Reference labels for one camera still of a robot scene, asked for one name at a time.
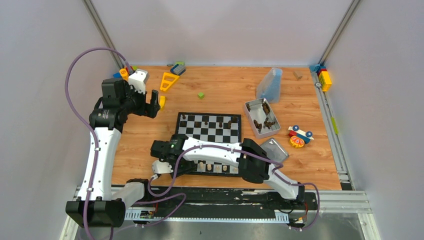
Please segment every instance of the white backdrop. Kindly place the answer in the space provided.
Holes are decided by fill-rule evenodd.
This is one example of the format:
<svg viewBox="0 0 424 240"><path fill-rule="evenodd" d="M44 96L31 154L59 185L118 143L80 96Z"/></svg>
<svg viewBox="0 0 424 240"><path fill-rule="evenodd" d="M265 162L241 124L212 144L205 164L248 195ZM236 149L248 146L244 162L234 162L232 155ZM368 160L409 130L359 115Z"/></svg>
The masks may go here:
<svg viewBox="0 0 424 240"><path fill-rule="evenodd" d="M132 64L316 64L351 0L93 0Z"/></svg>
<svg viewBox="0 0 424 240"><path fill-rule="evenodd" d="M362 1L327 61L349 172L382 240L423 239L423 9Z"/></svg>
<svg viewBox="0 0 424 240"><path fill-rule="evenodd" d="M0 239L57 240L90 146L65 76L78 54L104 43L78 0L4 1L0 34ZM70 96L86 119L116 71L106 52L75 66Z"/></svg>

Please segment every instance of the yellow triangle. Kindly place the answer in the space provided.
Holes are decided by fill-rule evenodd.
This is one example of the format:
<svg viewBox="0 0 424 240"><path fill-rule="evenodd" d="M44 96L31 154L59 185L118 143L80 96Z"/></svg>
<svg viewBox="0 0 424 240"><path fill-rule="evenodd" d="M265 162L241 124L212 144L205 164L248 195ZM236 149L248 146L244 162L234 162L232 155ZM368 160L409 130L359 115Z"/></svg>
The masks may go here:
<svg viewBox="0 0 424 240"><path fill-rule="evenodd" d="M164 72L162 82L160 83L160 90L166 93L168 89L170 89L170 87L177 82L178 79L180 79L180 76Z"/></svg>

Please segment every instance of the translucent blue container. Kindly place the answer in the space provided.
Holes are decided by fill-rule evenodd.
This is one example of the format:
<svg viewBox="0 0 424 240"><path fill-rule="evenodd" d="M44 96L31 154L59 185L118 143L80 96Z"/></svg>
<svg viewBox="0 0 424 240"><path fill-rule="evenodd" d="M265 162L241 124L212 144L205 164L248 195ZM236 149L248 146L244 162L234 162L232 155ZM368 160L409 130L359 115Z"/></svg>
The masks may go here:
<svg viewBox="0 0 424 240"><path fill-rule="evenodd" d="M281 77L283 70L273 67L256 88L256 99L266 98L268 103L280 101Z"/></svg>

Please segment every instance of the chessboard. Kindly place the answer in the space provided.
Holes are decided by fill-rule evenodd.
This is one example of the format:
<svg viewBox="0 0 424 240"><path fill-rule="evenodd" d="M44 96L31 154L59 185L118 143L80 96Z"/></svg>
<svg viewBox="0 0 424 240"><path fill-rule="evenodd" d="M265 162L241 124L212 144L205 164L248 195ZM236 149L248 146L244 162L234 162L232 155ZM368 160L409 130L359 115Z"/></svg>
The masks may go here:
<svg viewBox="0 0 424 240"><path fill-rule="evenodd" d="M240 114L179 112L175 133L214 143L241 143L242 116ZM202 159L199 159L195 164L197 170L189 174L240 177L239 170L230 165Z"/></svg>

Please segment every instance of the gray floor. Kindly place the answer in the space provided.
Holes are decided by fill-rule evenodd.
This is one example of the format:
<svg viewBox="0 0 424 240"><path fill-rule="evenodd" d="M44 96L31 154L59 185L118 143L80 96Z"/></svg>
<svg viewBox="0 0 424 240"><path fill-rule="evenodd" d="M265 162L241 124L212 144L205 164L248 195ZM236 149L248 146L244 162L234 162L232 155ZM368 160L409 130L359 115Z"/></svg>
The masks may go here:
<svg viewBox="0 0 424 240"><path fill-rule="evenodd" d="M308 218L314 217L310 212ZM126 221L122 227L134 225ZM93 228L97 240L109 239L109 229ZM85 232L82 239L88 239ZM206 223L163 222L152 227L130 227L117 232L114 240L364 240L358 215L354 213L324 213L313 228L303 232L289 230L277 223Z"/></svg>

